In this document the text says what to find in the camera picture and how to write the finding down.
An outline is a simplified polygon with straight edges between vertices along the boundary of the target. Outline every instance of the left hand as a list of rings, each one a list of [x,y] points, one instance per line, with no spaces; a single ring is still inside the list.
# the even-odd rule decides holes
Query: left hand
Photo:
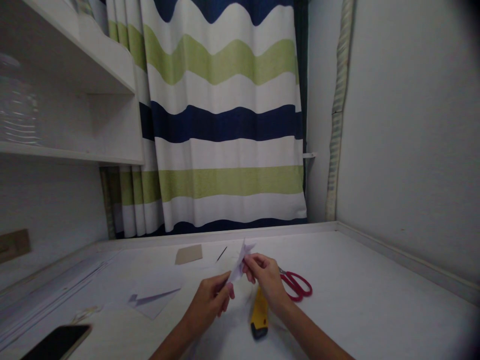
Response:
[[[181,320],[194,338],[202,335],[212,325],[215,316],[220,317],[227,311],[230,299],[235,298],[233,284],[225,284],[230,272],[201,281]]]

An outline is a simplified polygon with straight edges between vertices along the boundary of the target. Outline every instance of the scissors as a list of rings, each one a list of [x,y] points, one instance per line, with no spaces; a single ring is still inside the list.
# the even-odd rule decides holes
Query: scissors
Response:
[[[298,295],[298,296],[292,296],[290,294],[287,294],[293,302],[299,303],[302,301],[304,297],[307,298],[312,295],[313,289],[307,280],[305,280],[303,277],[301,277],[300,275],[294,272],[284,271],[280,267],[278,269],[280,270],[280,278],[284,282],[286,282],[286,284]],[[294,279],[294,277],[302,280],[305,283],[305,285],[308,287],[308,291],[305,291],[300,286],[300,284]]]

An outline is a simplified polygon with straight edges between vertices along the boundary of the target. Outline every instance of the hand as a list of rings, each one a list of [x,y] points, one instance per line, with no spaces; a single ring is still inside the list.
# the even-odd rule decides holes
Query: hand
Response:
[[[215,316],[220,317],[227,311],[230,298],[235,298],[234,286],[231,282],[225,284],[231,271],[203,279],[191,301],[181,322],[193,338],[197,338],[214,322]]]
[[[255,278],[258,279],[263,295],[274,313],[277,313],[282,305],[292,302],[282,284],[275,259],[254,253],[246,255],[243,261],[243,273],[252,284],[255,284]]]

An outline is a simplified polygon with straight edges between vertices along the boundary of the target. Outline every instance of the striped curtain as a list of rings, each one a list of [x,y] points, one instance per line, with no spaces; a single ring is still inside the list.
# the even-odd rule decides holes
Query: striped curtain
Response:
[[[305,223],[293,0],[115,0],[115,18],[113,1],[110,36],[137,64],[140,107],[151,109],[145,148],[156,153],[155,164],[120,169],[124,228],[134,173],[143,201],[133,183],[127,204],[145,216],[154,199],[170,234]]]
[[[115,233],[131,238],[155,233],[164,223],[159,169],[140,3],[138,0],[107,0],[106,9],[110,37],[130,50],[136,65],[145,165],[111,167],[107,172]]]

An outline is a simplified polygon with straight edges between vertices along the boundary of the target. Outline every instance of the white stripe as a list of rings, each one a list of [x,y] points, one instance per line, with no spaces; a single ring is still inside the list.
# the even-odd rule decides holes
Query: white stripe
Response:
[[[135,206],[122,205],[121,213],[123,215],[123,231],[126,238],[132,238],[137,235],[137,227],[135,225]]]
[[[162,200],[143,204],[143,208],[145,210],[145,230],[147,234],[151,234],[164,223]]]
[[[135,66],[136,75],[136,93],[138,95],[138,101],[147,105],[150,108],[150,89],[149,89],[149,76],[139,66]]]
[[[125,0],[115,1],[115,16],[116,22],[127,26],[127,13],[125,11]]]
[[[240,74],[212,85],[203,77],[186,71],[179,82],[169,85],[154,66],[148,64],[147,70],[151,100],[172,115],[181,113],[188,105],[213,114],[238,107],[261,114],[289,104],[295,105],[296,112],[301,110],[300,87],[295,84],[295,75],[291,72],[257,86]]]
[[[145,212],[144,212],[144,205],[134,205],[135,209],[135,227],[136,227],[136,235],[142,236],[145,235]]]
[[[181,143],[156,137],[155,145],[160,170],[267,168],[303,163],[303,142],[294,136],[221,142],[191,138]]]
[[[218,53],[236,39],[246,43],[255,56],[282,39],[295,42],[291,6],[276,6],[258,26],[253,26],[248,11],[238,3],[229,5],[213,24],[205,20],[191,0],[178,0],[170,22],[162,20],[152,0],[141,2],[141,13],[143,24],[153,30],[168,54],[175,51],[184,34],[202,44],[210,54]]]
[[[157,152],[155,150],[155,142],[146,138],[141,139],[143,145],[143,154],[145,159],[145,165],[142,165],[141,171],[156,171],[159,169],[157,164]]]
[[[199,199],[179,196],[163,203],[165,230],[179,222],[196,227],[216,220],[249,223],[258,219],[293,220],[307,217],[304,193],[261,193],[250,196],[215,195]]]
[[[108,20],[117,23],[117,16],[115,15],[115,2],[114,0],[106,0],[106,16]]]
[[[128,25],[132,25],[140,34],[144,34],[144,27],[142,26],[142,17],[140,14],[140,0],[124,0],[126,21]]]

